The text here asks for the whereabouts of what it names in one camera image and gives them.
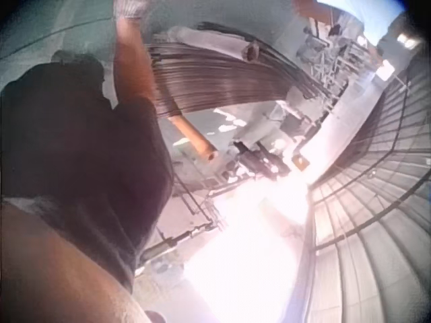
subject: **metal mesh wall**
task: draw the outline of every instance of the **metal mesh wall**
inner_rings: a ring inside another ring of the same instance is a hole
[[[429,59],[394,81],[312,192],[307,322],[423,322],[431,299]]]

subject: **orange pipe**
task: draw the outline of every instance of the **orange pipe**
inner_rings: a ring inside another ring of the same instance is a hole
[[[183,115],[170,116],[169,121],[190,140],[197,153],[208,161],[217,156],[217,149]]]

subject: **black shirt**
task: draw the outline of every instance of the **black shirt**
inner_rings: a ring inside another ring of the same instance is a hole
[[[131,291],[172,191],[149,100],[114,110],[72,66],[33,67],[1,93],[2,195],[48,197],[42,218]]]

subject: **bundle of metal rods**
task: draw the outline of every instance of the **bundle of metal rods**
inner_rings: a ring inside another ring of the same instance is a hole
[[[158,116],[285,100],[292,86],[306,98],[322,93],[319,84],[299,67],[266,46],[259,51],[256,63],[246,63],[180,43],[149,45],[158,86]]]

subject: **hand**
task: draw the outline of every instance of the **hand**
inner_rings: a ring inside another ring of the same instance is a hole
[[[114,0],[114,16],[116,19],[141,19],[147,12],[152,0]]]

